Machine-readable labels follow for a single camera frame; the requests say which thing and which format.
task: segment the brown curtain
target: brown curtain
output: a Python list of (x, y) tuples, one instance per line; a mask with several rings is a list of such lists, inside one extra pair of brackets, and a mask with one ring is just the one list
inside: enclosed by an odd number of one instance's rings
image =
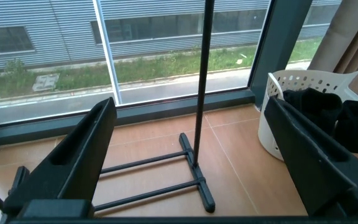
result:
[[(358, 0), (342, 1), (308, 69), (358, 71)], [(358, 76), (349, 88), (358, 94)]]

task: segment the gray metal siding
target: gray metal siding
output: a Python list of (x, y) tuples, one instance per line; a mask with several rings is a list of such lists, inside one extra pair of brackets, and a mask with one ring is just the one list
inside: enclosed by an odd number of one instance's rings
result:
[[(314, 0), (314, 5), (339, 4), (340, 0)], [(215, 11), (266, 9), (269, 0), (217, 0)], [(203, 0), (102, 0), (105, 19), (150, 17), (203, 12)], [(5, 0), (0, 1), (0, 27), (24, 26), (35, 52), (0, 55), (0, 68), (8, 60), (25, 65), (104, 58), (103, 47), (94, 41), (90, 21), (95, 21), (92, 0)], [(327, 24), (306, 26), (300, 37), (322, 36)], [(260, 30), (212, 34), (211, 45), (256, 43)], [(201, 43), (201, 35), (111, 43), (114, 56), (149, 54), (190, 49)]]

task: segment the white plastic basket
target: white plastic basket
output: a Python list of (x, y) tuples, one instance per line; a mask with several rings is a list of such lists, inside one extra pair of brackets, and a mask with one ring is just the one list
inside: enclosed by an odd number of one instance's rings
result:
[(278, 95), (278, 98), (283, 100), (283, 91), (285, 90), (304, 90), (310, 87), (323, 93), (335, 93), (341, 97), (342, 101), (358, 101), (358, 95), (349, 88), (349, 84), (357, 75), (358, 71), (349, 74), (313, 70), (282, 70), (269, 73), (259, 121), (260, 143), (271, 155), (283, 160), (264, 115), (270, 96)]

